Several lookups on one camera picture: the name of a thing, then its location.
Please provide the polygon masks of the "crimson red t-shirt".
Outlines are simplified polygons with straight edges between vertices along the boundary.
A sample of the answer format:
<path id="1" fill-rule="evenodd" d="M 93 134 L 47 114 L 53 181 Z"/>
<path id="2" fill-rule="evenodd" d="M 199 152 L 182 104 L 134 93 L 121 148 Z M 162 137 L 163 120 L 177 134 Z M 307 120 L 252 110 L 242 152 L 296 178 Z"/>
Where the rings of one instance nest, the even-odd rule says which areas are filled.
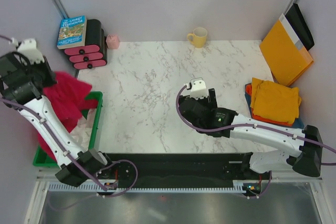
<path id="1" fill-rule="evenodd" d="M 92 85 L 79 81 L 66 72 L 56 71 L 55 74 L 57 83 L 44 88 L 44 95 L 49 99 L 57 118 L 65 112 L 69 113 L 70 117 L 79 119 L 79 106 L 91 92 Z"/>

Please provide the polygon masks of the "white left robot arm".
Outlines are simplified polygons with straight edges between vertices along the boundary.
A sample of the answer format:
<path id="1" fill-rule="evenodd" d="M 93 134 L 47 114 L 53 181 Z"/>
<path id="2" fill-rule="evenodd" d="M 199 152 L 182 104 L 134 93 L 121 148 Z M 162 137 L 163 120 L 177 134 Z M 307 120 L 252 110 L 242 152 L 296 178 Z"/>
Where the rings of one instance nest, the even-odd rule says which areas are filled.
<path id="1" fill-rule="evenodd" d="M 101 152 L 84 150 L 73 141 L 43 92 L 56 83 L 56 75 L 45 57 L 39 63 L 31 63 L 17 51 L 1 56 L 1 102 L 18 111 L 43 137 L 61 169 L 56 178 L 74 187 L 90 179 L 107 191 L 96 173 L 111 178 L 115 165 Z"/>

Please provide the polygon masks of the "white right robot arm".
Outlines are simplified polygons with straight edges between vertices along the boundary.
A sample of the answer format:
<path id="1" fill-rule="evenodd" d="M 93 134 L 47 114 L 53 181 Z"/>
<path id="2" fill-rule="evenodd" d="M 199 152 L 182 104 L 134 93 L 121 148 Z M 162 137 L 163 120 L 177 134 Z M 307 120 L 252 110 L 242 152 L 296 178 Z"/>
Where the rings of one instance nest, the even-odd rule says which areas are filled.
<path id="1" fill-rule="evenodd" d="M 240 172 L 245 178 L 289 169 L 308 177 L 321 175 L 322 139 L 315 126 L 307 125 L 304 129 L 282 127 L 220 108 L 214 89 L 200 99 L 178 94 L 176 110 L 181 120 L 200 134 L 239 138 L 274 148 L 271 152 L 244 155 Z"/>

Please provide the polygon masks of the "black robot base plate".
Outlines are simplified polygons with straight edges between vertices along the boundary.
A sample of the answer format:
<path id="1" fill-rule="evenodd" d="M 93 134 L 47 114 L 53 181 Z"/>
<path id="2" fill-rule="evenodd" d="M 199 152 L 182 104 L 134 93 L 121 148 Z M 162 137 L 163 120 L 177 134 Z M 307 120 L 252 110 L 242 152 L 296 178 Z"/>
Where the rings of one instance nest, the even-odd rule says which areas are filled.
<path id="1" fill-rule="evenodd" d="M 108 168 L 98 175 L 134 189 L 228 188 L 235 180 L 268 180 L 248 165 L 251 153 L 135 154 L 109 153 Z"/>

